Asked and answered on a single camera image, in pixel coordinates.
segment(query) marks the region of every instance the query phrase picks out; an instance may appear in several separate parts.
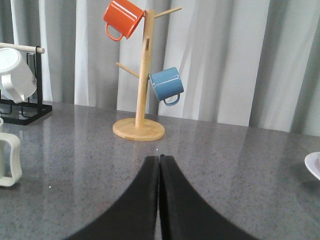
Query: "granite countertop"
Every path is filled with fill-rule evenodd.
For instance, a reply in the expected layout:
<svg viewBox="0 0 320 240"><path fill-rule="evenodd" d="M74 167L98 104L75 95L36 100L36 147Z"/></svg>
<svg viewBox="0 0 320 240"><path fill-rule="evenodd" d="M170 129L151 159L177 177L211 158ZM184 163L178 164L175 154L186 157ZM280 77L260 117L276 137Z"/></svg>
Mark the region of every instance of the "granite countertop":
<svg viewBox="0 0 320 240"><path fill-rule="evenodd" d="M145 156L172 155L219 213L263 240L320 239L320 181L304 164L320 137L149 116L162 139L113 134L135 114L54 103L27 125L4 124L21 140L22 178L0 187L0 239L57 240L83 228L126 190ZM156 238L161 239L157 227Z"/></svg>

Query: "enamel mug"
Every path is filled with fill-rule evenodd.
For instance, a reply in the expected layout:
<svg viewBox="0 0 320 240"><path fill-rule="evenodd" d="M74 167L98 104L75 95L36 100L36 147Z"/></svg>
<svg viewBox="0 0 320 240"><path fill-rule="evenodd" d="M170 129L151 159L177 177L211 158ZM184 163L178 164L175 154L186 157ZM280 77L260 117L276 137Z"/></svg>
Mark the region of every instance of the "enamel mug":
<svg viewBox="0 0 320 240"><path fill-rule="evenodd" d="M172 67L154 74L149 74L151 85L158 101L167 106L175 105L180 100L180 93L184 92L184 86L176 67ZM177 95L174 102L166 102L167 98Z"/></svg>
<svg viewBox="0 0 320 240"><path fill-rule="evenodd" d="M3 132L4 120L0 118L0 186L11 187L22 176L20 166L20 139L13 134ZM9 165L11 176L6 176L4 155L5 142L10 146Z"/></svg>
<svg viewBox="0 0 320 240"><path fill-rule="evenodd" d="M128 39L138 26L144 13L144 10L128 0L112 0L103 15L103 20L106 22L106 34L114 41L120 41L123 36ZM109 26L116 29L120 33L120 37L111 36L108 30Z"/></svg>
<svg viewBox="0 0 320 240"><path fill-rule="evenodd" d="M0 48L1 93L16 104L37 90L37 80L19 51Z"/></svg>

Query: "orange mug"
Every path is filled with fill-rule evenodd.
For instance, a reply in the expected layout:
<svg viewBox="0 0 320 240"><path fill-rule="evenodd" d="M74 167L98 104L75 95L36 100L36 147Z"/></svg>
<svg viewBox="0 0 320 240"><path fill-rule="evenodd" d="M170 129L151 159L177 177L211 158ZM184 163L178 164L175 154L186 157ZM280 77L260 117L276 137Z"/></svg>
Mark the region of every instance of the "orange mug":
<svg viewBox="0 0 320 240"><path fill-rule="evenodd" d="M103 20L106 21L105 32L114 41L120 41L123 36L128 39L144 14L144 10L128 0L112 0L103 15ZM119 38L110 35L109 25L120 32Z"/></svg>

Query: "black pad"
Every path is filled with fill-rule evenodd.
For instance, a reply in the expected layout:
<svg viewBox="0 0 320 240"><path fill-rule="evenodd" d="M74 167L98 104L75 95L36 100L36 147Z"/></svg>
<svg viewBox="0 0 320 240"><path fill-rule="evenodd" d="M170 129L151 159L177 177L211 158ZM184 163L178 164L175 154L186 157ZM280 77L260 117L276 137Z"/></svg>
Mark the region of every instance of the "black pad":
<svg viewBox="0 0 320 240"><path fill-rule="evenodd" d="M159 189L163 240L256 240L201 198L173 156L160 156Z"/></svg>
<svg viewBox="0 0 320 240"><path fill-rule="evenodd" d="M159 157L148 156L123 195L67 240L153 240L158 207Z"/></svg>

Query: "mug handle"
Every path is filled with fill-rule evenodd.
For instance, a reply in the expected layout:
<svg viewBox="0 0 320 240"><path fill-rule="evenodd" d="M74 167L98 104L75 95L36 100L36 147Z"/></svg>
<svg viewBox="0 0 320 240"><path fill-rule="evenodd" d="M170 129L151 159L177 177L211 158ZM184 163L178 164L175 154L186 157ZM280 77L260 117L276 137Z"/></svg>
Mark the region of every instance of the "mug handle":
<svg viewBox="0 0 320 240"><path fill-rule="evenodd" d="M114 40L114 41L116 41L116 42L120 41L124 35L121 33L121 35L120 35L119 38L115 38L115 37L113 37L113 36L110 35L110 33L109 33L109 31L108 31L108 27L109 27L109 23L106 23L106 25L105 25L105 32L106 32L106 34L109 36L109 38L111 38L112 40Z"/></svg>
<svg viewBox="0 0 320 240"><path fill-rule="evenodd" d="M0 178L0 186L11 187L22 176L20 165L20 139L13 134L0 132L0 141L9 143L10 145L10 171L11 177L3 176Z"/></svg>
<svg viewBox="0 0 320 240"><path fill-rule="evenodd" d="M177 96L178 96L178 98L174 102L170 102L170 103L167 103L166 100L164 99L163 100L164 104L167 105L167 106L173 106L173 105L177 104L179 102L179 100L180 100L180 93L178 93Z"/></svg>
<svg viewBox="0 0 320 240"><path fill-rule="evenodd" d="M3 88L11 95L11 100L13 100L16 104L21 103L25 100L24 95L20 95L11 81L11 74L3 75L1 77L1 82Z"/></svg>

